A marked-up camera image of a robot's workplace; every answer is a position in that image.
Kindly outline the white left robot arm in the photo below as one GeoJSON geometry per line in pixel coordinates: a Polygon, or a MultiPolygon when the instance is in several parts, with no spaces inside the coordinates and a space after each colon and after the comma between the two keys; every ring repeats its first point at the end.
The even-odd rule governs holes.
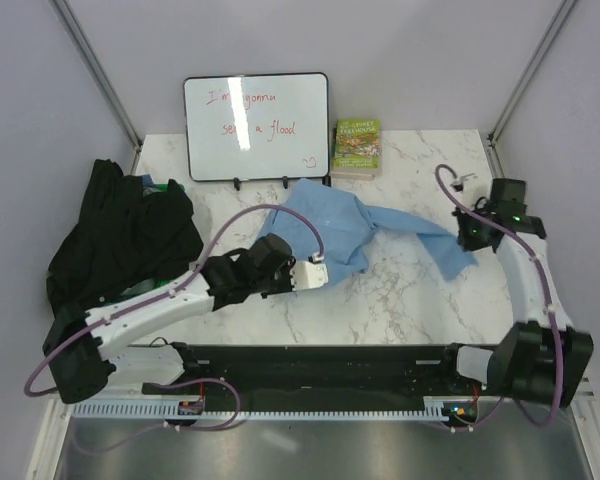
{"type": "Polygon", "coordinates": [[[294,290],[300,261],[287,243],[268,234],[248,249],[211,256],[155,292],[85,311],[67,305],[55,315],[43,343],[61,400],[75,404],[99,393],[118,369],[113,358],[127,346],[171,324],[294,290]]]}

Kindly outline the small whiteboard with stand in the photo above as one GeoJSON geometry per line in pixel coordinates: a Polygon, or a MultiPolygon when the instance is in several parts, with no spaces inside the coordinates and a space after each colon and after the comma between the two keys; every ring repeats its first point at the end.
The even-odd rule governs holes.
{"type": "Polygon", "coordinates": [[[322,72],[191,77],[183,82],[189,175],[196,182],[329,173],[329,81],[322,72]]]}

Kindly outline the aluminium frame post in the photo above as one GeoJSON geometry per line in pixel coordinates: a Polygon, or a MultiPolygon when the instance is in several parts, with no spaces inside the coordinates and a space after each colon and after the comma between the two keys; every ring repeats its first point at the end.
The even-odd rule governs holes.
{"type": "Polygon", "coordinates": [[[514,88],[506,100],[494,126],[486,135],[488,145],[492,148],[495,147],[497,141],[504,133],[504,130],[514,114],[518,104],[530,87],[535,76],[538,74],[544,60],[549,55],[563,28],[569,21],[579,3],[579,0],[562,0],[559,3],[558,8],[551,17],[548,26],[533,50],[530,59],[526,63],[521,75],[516,81],[514,88]]]}
{"type": "Polygon", "coordinates": [[[133,150],[138,153],[142,148],[142,139],[117,95],[70,2],[66,0],[50,0],[49,4],[74,44],[110,113],[113,115],[133,150]]]}

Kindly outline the right aluminium frame post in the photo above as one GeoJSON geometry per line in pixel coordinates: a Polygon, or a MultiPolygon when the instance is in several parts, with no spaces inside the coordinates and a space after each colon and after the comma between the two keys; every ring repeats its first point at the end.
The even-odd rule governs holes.
{"type": "Polygon", "coordinates": [[[530,87],[535,76],[538,74],[544,60],[549,55],[563,28],[569,21],[579,3],[579,0],[562,0],[559,3],[558,8],[551,17],[548,26],[533,50],[530,59],[526,63],[521,75],[516,81],[514,88],[506,100],[494,126],[486,135],[488,145],[492,148],[495,147],[497,141],[504,133],[504,130],[514,114],[518,104],[530,87]]]}

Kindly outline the black long sleeve shirt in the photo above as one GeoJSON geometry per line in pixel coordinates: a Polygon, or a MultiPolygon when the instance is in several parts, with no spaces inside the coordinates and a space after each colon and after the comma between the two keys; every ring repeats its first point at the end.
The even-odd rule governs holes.
{"type": "Polygon", "coordinates": [[[94,162],[78,222],[48,267],[53,313],[111,303],[145,281],[185,273],[203,251],[193,204],[171,179],[168,193],[143,195],[144,179],[111,160],[94,162]]]}

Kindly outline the left aluminium frame post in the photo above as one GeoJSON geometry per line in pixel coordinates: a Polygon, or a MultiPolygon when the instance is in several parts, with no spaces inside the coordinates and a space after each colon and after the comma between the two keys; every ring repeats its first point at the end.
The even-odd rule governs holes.
{"type": "Polygon", "coordinates": [[[133,150],[138,153],[142,148],[142,139],[117,95],[70,2],[66,0],[50,0],[49,4],[74,44],[110,113],[113,115],[133,150]]]}

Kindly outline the light blue long sleeve shirt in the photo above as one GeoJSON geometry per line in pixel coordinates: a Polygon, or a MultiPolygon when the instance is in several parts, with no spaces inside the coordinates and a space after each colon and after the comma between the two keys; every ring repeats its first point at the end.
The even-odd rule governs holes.
{"type": "Polygon", "coordinates": [[[323,240],[328,284],[336,285],[369,269],[364,248],[375,234],[388,230],[416,236],[446,281],[452,281],[477,260],[462,250],[456,236],[405,211],[366,205],[354,194],[301,179],[284,206],[306,218],[323,240]]]}

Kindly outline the green plastic bin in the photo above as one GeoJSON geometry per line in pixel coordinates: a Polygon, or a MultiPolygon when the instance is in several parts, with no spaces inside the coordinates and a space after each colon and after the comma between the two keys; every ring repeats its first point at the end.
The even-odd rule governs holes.
{"type": "Polygon", "coordinates": [[[147,184],[143,187],[143,195],[148,196],[156,193],[168,193],[170,183],[163,184],[147,184]]]}

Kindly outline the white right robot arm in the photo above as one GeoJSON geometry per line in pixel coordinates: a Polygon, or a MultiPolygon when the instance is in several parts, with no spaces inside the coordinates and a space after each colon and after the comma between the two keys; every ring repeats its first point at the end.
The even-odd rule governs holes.
{"type": "Polygon", "coordinates": [[[452,360],[438,368],[447,392],[463,392],[473,381],[516,401],[560,408],[570,405],[593,354],[590,334],[573,328],[560,304],[547,262],[543,221],[528,214],[526,184],[496,178],[485,184],[474,174],[454,180],[462,204],[453,215],[463,250],[490,249],[507,282],[514,324],[494,347],[454,345],[452,360]]]}

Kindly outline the green treehouse book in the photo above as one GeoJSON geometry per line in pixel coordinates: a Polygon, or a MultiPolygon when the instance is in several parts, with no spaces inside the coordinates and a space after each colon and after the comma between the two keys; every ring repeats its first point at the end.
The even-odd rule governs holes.
{"type": "Polygon", "coordinates": [[[381,128],[378,119],[340,119],[333,132],[332,177],[372,180],[381,173],[381,128]]]}

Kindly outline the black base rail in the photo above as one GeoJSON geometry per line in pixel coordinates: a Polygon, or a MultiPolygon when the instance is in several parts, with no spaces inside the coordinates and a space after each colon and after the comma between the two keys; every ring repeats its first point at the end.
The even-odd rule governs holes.
{"type": "Polygon", "coordinates": [[[216,407],[235,396],[214,384],[224,379],[243,406],[292,409],[417,407],[425,397],[472,397],[477,381],[452,370],[442,345],[201,346],[175,343],[184,372],[164,387],[146,383],[145,395],[203,393],[216,407]]]}

